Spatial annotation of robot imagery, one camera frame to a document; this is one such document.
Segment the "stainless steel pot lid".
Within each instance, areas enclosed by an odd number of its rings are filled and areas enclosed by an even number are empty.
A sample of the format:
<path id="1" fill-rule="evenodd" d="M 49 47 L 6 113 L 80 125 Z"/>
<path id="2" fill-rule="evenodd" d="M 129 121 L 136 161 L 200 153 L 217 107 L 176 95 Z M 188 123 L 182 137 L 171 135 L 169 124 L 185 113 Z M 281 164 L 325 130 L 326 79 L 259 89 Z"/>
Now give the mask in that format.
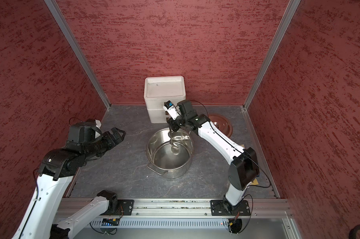
<path id="1" fill-rule="evenodd" d="M 231 137 L 233 134 L 233 126 L 231 122 L 220 114 L 210 114 L 210 120 L 215 125 L 217 129 L 219 129 L 225 136 Z"/>

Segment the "metal ladle spoon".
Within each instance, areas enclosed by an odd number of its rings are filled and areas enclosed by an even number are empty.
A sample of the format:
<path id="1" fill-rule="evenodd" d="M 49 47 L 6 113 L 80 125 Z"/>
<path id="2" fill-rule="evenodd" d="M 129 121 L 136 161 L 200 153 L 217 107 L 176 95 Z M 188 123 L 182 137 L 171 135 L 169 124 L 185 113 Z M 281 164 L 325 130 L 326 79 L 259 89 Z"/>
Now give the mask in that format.
<path id="1" fill-rule="evenodd" d="M 169 130 L 170 145 L 172 148 L 178 149 L 184 141 L 190 141 L 189 132 L 179 129 L 178 131 Z"/>

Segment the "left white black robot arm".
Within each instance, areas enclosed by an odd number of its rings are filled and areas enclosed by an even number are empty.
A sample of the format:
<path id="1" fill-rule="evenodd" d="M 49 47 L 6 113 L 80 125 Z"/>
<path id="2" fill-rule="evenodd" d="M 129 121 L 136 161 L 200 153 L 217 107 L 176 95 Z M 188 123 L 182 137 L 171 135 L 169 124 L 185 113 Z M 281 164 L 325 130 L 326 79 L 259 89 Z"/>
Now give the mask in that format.
<path id="1" fill-rule="evenodd" d="M 33 175 L 35 191 L 15 232 L 15 239 L 73 239 L 96 217 L 123 215 L 116 193 L 103 190 L 82 209 L 54 224 L 65 191 L 78 169 L 100 159 L 120 144 L 126 132 L 116 127 L 102 132 L 100 122 L 87 120 L 70 126 L 65 146 L 49 151 Z"/>

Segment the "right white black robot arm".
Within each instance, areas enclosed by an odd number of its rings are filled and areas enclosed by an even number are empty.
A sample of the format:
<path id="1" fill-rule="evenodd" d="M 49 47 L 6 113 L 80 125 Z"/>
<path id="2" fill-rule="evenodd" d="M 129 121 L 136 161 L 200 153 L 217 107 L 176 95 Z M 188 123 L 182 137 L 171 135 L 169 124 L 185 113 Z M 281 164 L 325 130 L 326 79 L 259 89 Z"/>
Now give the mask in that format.
<path id="1" fill-rule="evenodd" d="M 182 127 L 191 130 L 209 142 L 229 164 L 230 185 L 223 197 L 222 205 L 227 212 L 232 213 L 239 207 L 247 188 L 260 173 L 255 150 L 233 142 L 208 116 L 198 114 L 191 101 L 183 100 L 177 105 L 167 101 L 163 109 L 170 115 L 167 123 L 172 131 L 178 131 Z"/>

